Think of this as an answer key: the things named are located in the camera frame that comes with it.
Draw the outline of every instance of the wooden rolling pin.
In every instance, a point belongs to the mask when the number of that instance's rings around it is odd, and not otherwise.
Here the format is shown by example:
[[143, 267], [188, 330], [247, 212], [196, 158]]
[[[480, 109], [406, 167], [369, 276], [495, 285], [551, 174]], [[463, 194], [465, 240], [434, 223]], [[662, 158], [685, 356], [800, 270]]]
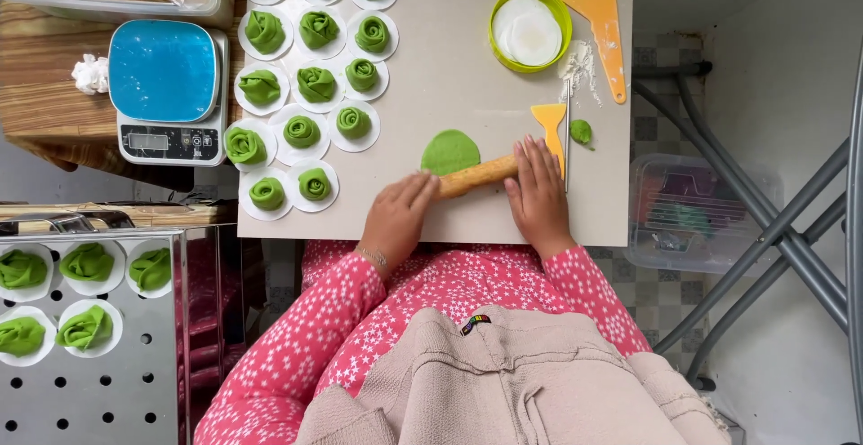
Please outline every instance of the wooden rolling pin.
[[440, 179], [441, 199], [452, 199], [464, 196], [471, 189], [492, 182], [500, 182], [507, 177], [519, 175], [519, 164], [515, 162], [515, 155], [509, 154], [501, 158], [495, 158], [468, 169], [459, 170]]

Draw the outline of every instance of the crumpled white tissue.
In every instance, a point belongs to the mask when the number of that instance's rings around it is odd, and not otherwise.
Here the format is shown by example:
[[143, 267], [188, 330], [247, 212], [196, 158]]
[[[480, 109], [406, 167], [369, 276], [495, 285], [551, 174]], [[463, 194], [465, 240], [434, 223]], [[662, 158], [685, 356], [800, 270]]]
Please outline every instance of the crumpled white tissue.
[[71, 76], [81, 93], [108, 93], [108, 58], [96, 59], [93, 54], [85, 53], [84, 62], [75, 63]]

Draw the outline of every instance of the yellow plastic scraper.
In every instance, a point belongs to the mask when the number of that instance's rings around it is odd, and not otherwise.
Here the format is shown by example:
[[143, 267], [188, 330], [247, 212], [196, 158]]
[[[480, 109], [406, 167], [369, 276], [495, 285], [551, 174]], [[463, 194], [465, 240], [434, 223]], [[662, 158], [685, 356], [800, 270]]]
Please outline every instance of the yellow plastic scraper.
[[564, 147], [560, 142], [560, 137], [557, 135], [557, 126], [560, 125], [560, 120], [564, 119], [566, 113], [566, 105], [560, 103], [558, 105], [537, 105], [531, 107], [531, 113], [534, 118], [539, 121], [539, 124], [545, 128], [545, 144], [548, 145], [548, 150], [557, 155], [557, 162], [560, 163], [560, 176], [566, 176], [566, 164], [564, 163]]
[[620, 23], [617, 17], [617, 0], [563, 0], [572, 9], [590, 21], [602, 67], [609, 77], [614, 101], [622, 105], [627, 101], [627, 84], [623, 77], [623, 50], [620, 47]]

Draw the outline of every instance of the pink sleeve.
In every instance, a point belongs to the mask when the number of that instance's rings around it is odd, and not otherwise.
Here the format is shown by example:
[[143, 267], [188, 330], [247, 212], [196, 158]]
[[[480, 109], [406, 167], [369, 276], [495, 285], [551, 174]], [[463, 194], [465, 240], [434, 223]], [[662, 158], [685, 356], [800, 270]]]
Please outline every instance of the pink sleeve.
[[254, 343], [195, 430], [195, 445], [292, 443], [315, 385], [348, 334], [387, 296], [350, 253]]
[[651, 351], [635, 320], [583, 246], [546, 259], [543, 267], [572, 311], [591, 317], [602, 337], [614, 344], [623, 357]]

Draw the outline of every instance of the pink star-patterned shirt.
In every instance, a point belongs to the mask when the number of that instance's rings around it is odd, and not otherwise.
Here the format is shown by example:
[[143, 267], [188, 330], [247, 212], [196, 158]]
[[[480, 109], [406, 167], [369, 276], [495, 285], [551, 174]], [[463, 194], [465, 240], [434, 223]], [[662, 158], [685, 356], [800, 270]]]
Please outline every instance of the pink star-patterned shirt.
[[311, 399], [333, 383], [356, 396], [424, 307], [457, 324], [488, 304], [578, 312], [624, 356], [650, 351], [581, 246], [540, 263], [529, 246], [435, 245], [444, 251], [415, 252], [384, 284], [355, 244], [310, 241], [302, 295], [231, 371], [195, 430], [196, 445], [294, 442]]

